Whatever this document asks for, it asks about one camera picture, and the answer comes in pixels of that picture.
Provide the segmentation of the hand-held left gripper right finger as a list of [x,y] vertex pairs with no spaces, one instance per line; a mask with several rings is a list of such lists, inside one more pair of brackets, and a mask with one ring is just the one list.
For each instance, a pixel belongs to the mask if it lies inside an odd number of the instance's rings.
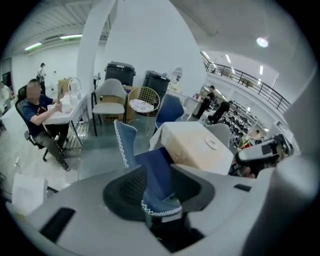
[[186,250],[267,250],[275,240],[274,176],[272,168],[251,179],[171,165],[182,240],[192,242]]

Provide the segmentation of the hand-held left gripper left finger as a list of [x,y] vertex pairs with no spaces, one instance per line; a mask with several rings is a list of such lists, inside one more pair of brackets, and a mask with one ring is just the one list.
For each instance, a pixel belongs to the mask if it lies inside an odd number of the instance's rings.
[[112,170],[72,183],[27,216],[27,237],[50,256],[168,256],[141,208],[146,170]]

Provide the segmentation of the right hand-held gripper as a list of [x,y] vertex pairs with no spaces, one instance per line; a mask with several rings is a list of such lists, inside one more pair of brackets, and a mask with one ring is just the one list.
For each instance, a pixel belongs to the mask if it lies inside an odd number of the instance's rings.
[[248,167],[255,178],[259,172],[275,167],[281,160],[293,155],[293,146],[281,133],[266,141],[242,149],[235,154],[235,162],[241,167]]

